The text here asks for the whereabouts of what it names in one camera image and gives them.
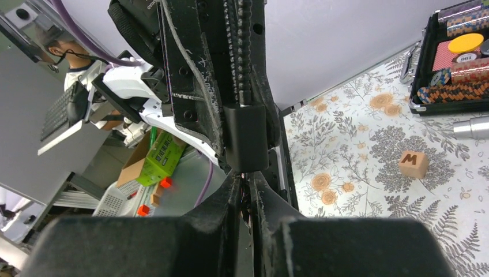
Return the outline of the wooden letter cube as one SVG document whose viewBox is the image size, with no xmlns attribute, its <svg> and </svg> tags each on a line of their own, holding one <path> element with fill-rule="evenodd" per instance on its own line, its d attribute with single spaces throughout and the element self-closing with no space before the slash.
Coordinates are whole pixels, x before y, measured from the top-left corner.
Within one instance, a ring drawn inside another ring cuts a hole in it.
<svg viewBox="0 0 489 277">
<path fill-rule="evenodd" d="M 404 151 L 398 162 L 402 175 L 423 179 L 429 166 L 428 156 L 422 152 Z"/>
</svg>

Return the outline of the black cable lock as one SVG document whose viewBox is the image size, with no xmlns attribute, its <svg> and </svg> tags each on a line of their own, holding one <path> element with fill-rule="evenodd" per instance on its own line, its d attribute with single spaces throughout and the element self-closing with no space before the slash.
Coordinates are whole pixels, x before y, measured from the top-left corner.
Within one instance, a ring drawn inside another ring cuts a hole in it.
<svg viewBox="0 0 489 277">
<path fill-rule="evenodd" d="M 239 173 L 261 171 L 268 166 L 265 106 L 253 101 L 251 86 L 252 1 L 224 1 L 224 15 L 237 102 L 224 106 L 229 144 L 228 164 Z"/>
</svg>

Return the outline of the green cardboard box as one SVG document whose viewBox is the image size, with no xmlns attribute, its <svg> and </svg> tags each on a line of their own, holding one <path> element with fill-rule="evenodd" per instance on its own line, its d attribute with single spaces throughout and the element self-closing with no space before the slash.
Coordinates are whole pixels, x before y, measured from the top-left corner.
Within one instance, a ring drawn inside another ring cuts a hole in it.
<svg viewBox="0 0 489 277">
<path fill-rule="evenodd" d="M 186 147 L 185 142 L 176 142 L 173 135 L 164 130 L 157 130 L 154 143 L 151 143 L 151 133 L 147 133 L 123 166 L 117 187 L 133 181 L 151 186 L 172 176 Z"/>
</svg>

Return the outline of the floral table mat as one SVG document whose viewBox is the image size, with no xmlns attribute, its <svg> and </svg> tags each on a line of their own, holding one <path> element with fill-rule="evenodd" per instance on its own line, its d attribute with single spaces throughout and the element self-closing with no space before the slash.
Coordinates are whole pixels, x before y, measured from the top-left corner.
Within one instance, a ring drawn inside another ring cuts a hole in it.
<svg viewBox="0 0 489 277">
<path fill-rule="evenodd" d="M 456 276 L 488 275 L 488 141 L 457 139 L 470 115 L 420 117 L 400 82 L 406 54 L 284 118 L 299 211 L 309 217 L 409 217 L 439 242 Z M 423 179 L 398 167 L 422 152 Z"/>
</svg>

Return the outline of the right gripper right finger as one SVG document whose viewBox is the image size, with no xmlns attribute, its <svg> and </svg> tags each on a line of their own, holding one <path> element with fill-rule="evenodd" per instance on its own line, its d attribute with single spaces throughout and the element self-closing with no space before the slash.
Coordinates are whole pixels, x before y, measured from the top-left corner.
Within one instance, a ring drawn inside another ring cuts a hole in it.
<svg viewBox="0 0 489 277">
<path fill-rule="evenodd" d="M 260 172 L 248 175 L 255 276 L 452 276 L 413 219 L 307 218 Z"/>
</svg>

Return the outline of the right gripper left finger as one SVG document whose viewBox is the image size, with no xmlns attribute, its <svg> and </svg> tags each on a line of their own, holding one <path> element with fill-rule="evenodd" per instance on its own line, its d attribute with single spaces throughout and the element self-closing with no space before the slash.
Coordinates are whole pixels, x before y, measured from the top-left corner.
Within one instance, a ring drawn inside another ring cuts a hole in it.
<svg viewBox="0 0 489 277">
<path fill-rule="evenodd" d="M 234 276 L 240 174 L 182 216 L 64 217 L 51 222 L 22 276 Z"/>
</svg>

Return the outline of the person at keyboard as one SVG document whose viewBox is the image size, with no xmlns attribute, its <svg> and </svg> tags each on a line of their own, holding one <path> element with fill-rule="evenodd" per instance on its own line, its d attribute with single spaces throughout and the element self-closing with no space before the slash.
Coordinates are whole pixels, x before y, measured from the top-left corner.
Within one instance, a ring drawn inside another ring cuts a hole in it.
<svg viewBox="0 0 489 277">
<path fill-rule="evenodd" d="M 69 64 L 63 84 L 68 90 L 94 63 L 91 54 L 67 31 L 51 26 L 48 30 L 35 25 L 35 34 L 43 48 Z"/>
</svg>

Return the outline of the silver microphone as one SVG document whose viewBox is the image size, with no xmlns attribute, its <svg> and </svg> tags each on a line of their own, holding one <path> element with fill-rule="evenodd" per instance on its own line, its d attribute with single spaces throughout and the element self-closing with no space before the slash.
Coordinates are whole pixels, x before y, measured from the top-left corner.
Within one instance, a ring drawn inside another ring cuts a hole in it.
<svg viewBox="0 0 489 277">
<path fill-rule="evenodd" d="M 488 116 L 474 117 L 470 120 L 453 123 L 454 136 L 457 139 L 472 138 L 475 140 L 488 138 Z"/>
</svg>

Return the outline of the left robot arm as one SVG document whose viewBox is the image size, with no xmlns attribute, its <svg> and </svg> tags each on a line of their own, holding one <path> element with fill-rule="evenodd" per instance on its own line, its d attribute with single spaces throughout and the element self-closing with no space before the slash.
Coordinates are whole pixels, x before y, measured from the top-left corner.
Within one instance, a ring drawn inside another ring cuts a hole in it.
<svg viewBox="0 0 489 277">
<path fill-rule="evenodd" d="M 95 79 L 136 122 L 166 130 L 235 170 L 268 167 L 281 143 L 266 75 L 264 1 L 111 1 L 139 55 Z"/>
</svg>

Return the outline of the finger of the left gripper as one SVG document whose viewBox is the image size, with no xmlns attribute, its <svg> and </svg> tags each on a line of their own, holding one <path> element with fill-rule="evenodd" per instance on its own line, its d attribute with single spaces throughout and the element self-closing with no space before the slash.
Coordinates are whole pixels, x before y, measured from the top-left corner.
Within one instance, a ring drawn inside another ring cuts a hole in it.
<svg viewBox="0 0 489 277">
<path fill-rule="evenodd" d="M 253 101 L 265 107 L 267 144 L 276 147 L 281 142 L 281 126 L 266 72 L 265 2 L 251 2 L 250 27 L 251 86 Z"/>
<path fill-rule="evenodd" d="M 225 153 L 221 99 L 195 1 L 162 1 L 164 50 L 176 128 Z"/>
</svg>

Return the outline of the black poker chip case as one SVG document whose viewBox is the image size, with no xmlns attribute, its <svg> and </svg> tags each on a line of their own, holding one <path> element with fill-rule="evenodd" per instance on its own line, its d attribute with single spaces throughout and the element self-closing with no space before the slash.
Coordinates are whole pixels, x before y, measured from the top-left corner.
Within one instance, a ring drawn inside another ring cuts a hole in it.
<svg viewBox="0 0 489 277">
<path fill-rule="evenodd" d="M 411 113 L 488 111 L 488 1 L 434 12 L 411 86 Z"/>
</svg>

